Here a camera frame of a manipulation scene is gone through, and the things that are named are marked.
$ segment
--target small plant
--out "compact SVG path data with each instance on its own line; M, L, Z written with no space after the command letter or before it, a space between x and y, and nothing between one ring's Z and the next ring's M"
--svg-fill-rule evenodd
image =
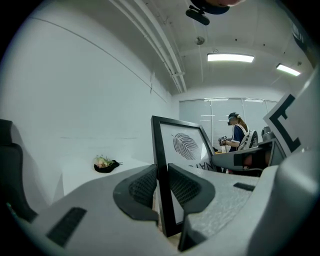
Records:
M113 164L114 162L109 160L107 157L104 157L103 155L97 155L94 159L94 164L98 166L99 168L106 168Z

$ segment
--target black monitor frame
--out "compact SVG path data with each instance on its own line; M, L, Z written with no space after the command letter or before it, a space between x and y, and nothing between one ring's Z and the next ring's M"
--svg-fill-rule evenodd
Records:
M207 148L209 157L211 158L215 155L215 151L211 145L211 142L202 127L202 125L180 121L170 118L164 118L160 116L152 116L151 118L151 127L152 127L152 144L153 144L153 157L154 164L157 165L157 193L158 193L158 202L159 210L162 224L162 232L167 236L171 237L175 234L178 234L182 230L182 222L176 223L174 205L171 196L171 189L169 185L169 176L168 176L168 164L171 164L166 161L165 147L161 132L161 124L195 128L200 131L200 134L203 138L203 142Z

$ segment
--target white table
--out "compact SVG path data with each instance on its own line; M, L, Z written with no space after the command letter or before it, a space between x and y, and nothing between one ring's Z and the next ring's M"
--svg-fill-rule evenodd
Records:
M66 196L82 184L105 176L118 174L133 168L149 166L151 163L142 162L134 158L119 159L122 165L115 168L110 173L100 173L94 169L94 162L88 162L85 159L75 159L62 168L63 192Z

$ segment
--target ceiling pipe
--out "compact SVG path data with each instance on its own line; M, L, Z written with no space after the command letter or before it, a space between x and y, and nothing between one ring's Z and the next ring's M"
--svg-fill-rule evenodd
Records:
M185 2L186 7L189 8L188 1L184 0L184 2ZM196 22L195 22L194 19L192 19L192 23L193 23L195 35L198 37L199 34L198 34L198 31L197 31ZM204 83L204 67L203 67L203 63L202 63L201 46L200 45L198 45L198 49L199 49L200 67L201 67L201 82Z
M172 31L172 28L171 26L168 25L168 19L165 18L165 15L163 13L163 11L161 9L159 9L157 7L157 5L155 4L155 1L157 0L149 0L149 3L151 3L151 5L153 6L153 8L156 10L157 14L155 14L155 16L157 16L158 18L160 18L160 21L163 23L163 25L165 26L165 28L167 29L168 33L170 34L171 36L171 40L173 41L173 44L174 44L174 51L177 53L178 57L179 57L179 61L180 61L180 64L181 64L181 68L183 70L186 70L185 69L185 66L184 66L184 62L182 61L182 58L181 58L181 54L179 52L179 47L177 45L177 42L175 40L175 36L174 36L174 33Z
M164 33L163 29L161 28L161 26L159 25L159 23L157 22L155 16L152 14L152 12L149 10L149 8L146 6L146 4L142 0L134 0L134 1L141 8L141 10L144 12L144 14L148 17L148 19L151 21L151 23L155 27L156 31L159 33L161 39L164 42L164 45L166 46L166 48L169 51L169 54L173 60L173 63L177 69L177 72L181 73L182 70L181 70L180 65L178 63L177 57L174 53L174 50L172 49L172 46L169 43L167 36L165 35L165 33ZM180 75L179 77L182 82L183 90L186 92L187 87L186 87L185 79L182 75Z
M122 3L123 6L125 6L132 15L140 22L142 27L146 30L147 33L141 28L141 26L128 14L127 11L125 11L119 4L117 4L114 0L109 0L116 8L119 9L136 27L137 29L143 34L143 36L147 39L147 41L151 44L155 52L160 57L162 63L164 64L165 68L169 72L170 76L173 79L173 82L178 90L179 93L181 93L183 90L181 88L181 85L177 79L176 76L172 76L175 74L174 67L170 60L167 57L166 52L164 51L163 47L159 43L159 40L156 38L155 34L151 31L146 21L141 17L141 15L132 7L131 4L126 2L125 0L119 0L120 3Z

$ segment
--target fluorescent light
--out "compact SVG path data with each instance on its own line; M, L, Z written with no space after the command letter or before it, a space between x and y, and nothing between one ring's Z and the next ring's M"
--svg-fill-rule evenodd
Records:
M259 102L259 103L261 103L261 102L264 102L264 100L261 100L261 99L249 99L249 98L247 98L247 99L245 100L245 102Z
M235 53L209 53L207 55L208 62L230 61L230 62L249 62L254 60L254 56L235 54Z
M298 72L298 71L295 71L294 69L290 68L290 67L287 67L287 66L284 66L282 64L279 64L278 66L276 66L276 69L277 70L282 70L284 72L287 72L287 73L290 73L294 76L299 76L301 73Z
M220 101L227 101L229 100L228 98L208 98L205 99L205 102L220 102Z

